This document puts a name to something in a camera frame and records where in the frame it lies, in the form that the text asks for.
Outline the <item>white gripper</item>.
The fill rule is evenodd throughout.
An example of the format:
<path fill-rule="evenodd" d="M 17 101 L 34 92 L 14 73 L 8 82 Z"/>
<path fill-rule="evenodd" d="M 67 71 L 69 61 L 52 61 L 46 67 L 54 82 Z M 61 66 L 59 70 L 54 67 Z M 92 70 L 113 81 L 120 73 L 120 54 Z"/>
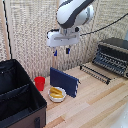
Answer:
<path fill-rule="evenodd" d="M 47 45 L 49 47 L 73 45 L 78 42 L 79 32 L 75 28 L 52 29 L 47 32 Z M 66 54 L 70 54 L 70 48 L 66 48 Z M 54 50 L 54 56 L 57 56 L 57 49 Z"/>

